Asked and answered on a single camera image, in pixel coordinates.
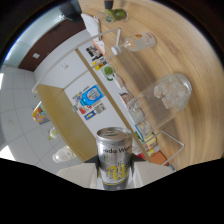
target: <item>cup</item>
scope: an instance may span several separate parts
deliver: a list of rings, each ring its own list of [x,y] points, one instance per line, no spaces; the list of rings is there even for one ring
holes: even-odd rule
[[[191,96],[192,87],[183,74],[169,74],[152,83],[128,102],[131,115],[141,108],[151,132],[162,127],[182,111]]]

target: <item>wooden surface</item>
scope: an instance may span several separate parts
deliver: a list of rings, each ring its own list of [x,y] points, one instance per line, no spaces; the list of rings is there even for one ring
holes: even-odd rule
[[[220,0],[155,0],[180,12],[197,26],[212,44],[224,65],[224,8]]]
[[[79,1],[82,12],[97,15],[102,0]],[[136,96],[155,80],[171,73],[184,74],[192,85],[186,108],[163,130],[185,144],[173,159],[174,168],[221,158],[224,152],[224,73],[221,63],[204,36],[178,13],[148,0],[115,1],[114,9],[127,10],[129,19],[102,25],[102,32],[119,26],[121,41],[138,32],[151,32],[157,38],[153,49],[123,52],[109,60]],[[116,33],[103,36],[107,55],[115,45]]]
[[[83,162],[97,155],[96,139],[80,116],[72,111],[72,104],[63,89],[38,85],[42,104],[60,136]]]

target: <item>light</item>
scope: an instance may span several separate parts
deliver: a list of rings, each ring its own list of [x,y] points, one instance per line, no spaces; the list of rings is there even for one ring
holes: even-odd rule
[[[4,73],[0,73],[0,89],[2,88],[3,76],[4,76]]]
[[[40,55],[39,55],[39,54],[37,54],[37,53],[35,53],[35,54],[33,55],[33,57],[34,57],[34,58],[39,58],[39,57],[40,57]]]
[[[16,161],[8,145],[0,151],[0,158]]]

